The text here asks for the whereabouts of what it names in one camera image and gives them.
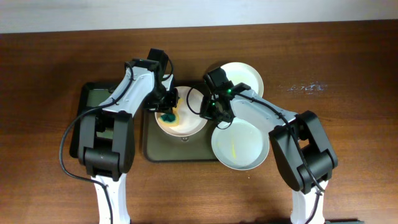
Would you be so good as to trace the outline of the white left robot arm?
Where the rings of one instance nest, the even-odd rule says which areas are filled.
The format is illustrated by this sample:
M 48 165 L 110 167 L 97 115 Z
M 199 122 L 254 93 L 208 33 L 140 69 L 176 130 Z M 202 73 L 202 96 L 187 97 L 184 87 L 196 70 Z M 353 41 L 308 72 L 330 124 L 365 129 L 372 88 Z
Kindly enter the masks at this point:
M 98 106 L 78 115 L 77 158 L 94 184 L 100 223 L 130 223 L 126 205 L 126 176 L 135 154 L 134 115 L 143 107 L 169 113 L 177 107 L 173 75 L 165 74 L 171 59 L 150 54 L 125 62 L 125 75 Z

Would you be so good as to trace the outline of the pink plate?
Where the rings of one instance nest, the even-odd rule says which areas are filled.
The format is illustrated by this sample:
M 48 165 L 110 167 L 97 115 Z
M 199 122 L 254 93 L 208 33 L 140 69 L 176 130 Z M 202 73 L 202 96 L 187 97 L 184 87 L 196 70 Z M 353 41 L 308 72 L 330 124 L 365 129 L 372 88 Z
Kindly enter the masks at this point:
M 203 94 L 197 89 L 192 89 L 188 98 L 187 94 L 191 88 L 189 86 L 178 86 L 179 101 L 176 108 L 178 119 L 177 123 L 167 124 L 161 121 L 163 113 L 155 113 L 155 121 L 158 126 L 167 134 L 176 137 L 187 137 L 199 132 L 207 123 L 206 119 L 194 114 L 187 106 L 187 101 L 193 111 L 200 110 Z

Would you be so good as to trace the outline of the green and yellow sponge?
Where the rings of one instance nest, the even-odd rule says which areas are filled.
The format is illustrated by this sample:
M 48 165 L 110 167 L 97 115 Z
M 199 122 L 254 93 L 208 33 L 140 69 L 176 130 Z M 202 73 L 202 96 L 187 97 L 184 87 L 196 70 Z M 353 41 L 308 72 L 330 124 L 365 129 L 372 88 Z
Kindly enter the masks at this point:
M 158 122 L 167 127 L 176 127 L 180 123 L 180 116 L 179 116 L 179 108 L 182 104 L 183 100 L 181 98 L 178 99 L 177 101 L 177 106 L 172 108 L 171 113 L 164 113 L 160 115 L 157 120 Z

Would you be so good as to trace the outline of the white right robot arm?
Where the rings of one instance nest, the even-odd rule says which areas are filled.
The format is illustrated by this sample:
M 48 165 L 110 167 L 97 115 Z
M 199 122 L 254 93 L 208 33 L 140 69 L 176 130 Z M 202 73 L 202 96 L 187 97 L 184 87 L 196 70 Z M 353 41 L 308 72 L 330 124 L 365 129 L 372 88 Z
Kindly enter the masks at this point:
M 325 223 L 323 201 L 338 158 L 318 118 L 266 101 L 247 86 L 204 96 L 200 116 L 230 123 L 242 119 L 269 137 L 279 174 L 292 189 L 292 223 Z

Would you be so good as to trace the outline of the pale green plate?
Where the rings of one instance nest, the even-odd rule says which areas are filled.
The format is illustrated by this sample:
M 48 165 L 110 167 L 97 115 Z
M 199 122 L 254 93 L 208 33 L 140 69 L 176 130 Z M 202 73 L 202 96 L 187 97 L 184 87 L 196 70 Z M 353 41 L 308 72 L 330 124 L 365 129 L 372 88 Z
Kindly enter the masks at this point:
M 251 123 L 236 118 L 222 122 L 213 131 L 211 148 L 216 158 L 234 170 L 250 170 L 261 165 L 268 156 L 268 134 Z

